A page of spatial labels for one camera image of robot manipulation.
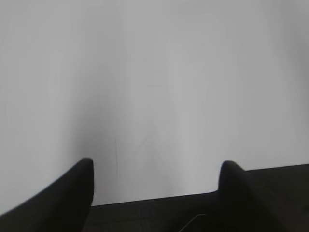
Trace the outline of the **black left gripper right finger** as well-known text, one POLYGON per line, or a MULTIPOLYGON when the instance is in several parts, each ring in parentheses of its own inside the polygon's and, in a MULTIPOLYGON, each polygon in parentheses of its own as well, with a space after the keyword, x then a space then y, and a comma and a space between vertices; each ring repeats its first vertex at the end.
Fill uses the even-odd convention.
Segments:
POLYGON ((217 194, 224 217, 240 232, 309 230, 308 164, 246 171, 225 161, 217 194))

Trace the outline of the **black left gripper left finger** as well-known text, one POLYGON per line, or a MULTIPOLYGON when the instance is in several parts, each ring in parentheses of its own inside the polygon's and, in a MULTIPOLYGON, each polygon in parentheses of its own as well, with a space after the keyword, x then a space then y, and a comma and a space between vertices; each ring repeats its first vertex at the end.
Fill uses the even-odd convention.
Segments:
POLYGON ((80 232, 94 198, 94 163, 81 159, 31 199, 1 215, 2 232, 80 232))

